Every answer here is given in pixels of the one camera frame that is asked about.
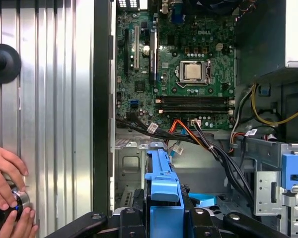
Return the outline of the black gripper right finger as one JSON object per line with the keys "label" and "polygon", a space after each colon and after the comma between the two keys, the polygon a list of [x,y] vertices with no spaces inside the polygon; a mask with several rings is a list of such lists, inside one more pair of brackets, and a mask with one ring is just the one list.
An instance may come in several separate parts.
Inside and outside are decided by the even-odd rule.
{"label": "black gripper right finger", "polygon": [[184,185],[184,234],[186,238],[286,238],[287,235],[242,213],[217,218],[206,208],[195,208]]}

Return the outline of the person's right hand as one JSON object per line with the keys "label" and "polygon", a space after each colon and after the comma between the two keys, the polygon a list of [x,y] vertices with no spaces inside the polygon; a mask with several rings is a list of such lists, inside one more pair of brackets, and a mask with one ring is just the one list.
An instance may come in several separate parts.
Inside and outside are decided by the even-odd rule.
{"label": "person's right hand", "polygon": [[17,211],[10,212],[0,229],[0,238],[35,238],[38,225],[34,224],[35,210],[27,207],[16,221]]}

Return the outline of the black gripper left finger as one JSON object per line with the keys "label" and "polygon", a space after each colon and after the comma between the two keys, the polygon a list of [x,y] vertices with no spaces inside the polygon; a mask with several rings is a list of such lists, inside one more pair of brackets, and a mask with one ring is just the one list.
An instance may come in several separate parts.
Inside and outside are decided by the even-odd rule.
{"label": "black gripper left finger", "polygon": [[131,207],[121,207],[111,217],[89,212],[47,235],[49,238],[145,238],[145,193],[136,189]]}

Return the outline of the person's left hand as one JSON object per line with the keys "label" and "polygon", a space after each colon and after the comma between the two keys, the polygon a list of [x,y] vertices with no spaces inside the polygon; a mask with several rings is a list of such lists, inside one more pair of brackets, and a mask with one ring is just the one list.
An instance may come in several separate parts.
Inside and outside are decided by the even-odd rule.
{"label": "person's left hand", "polygon": [[14,153],[0,147],[0,209],[7,210],[9,207],[15,207],[17,202],[12,195],[10,185],[4,175],[12,180],[16,187],[24,192],[26,186],[23,180],[28,175],[28,169],[25,163]]}

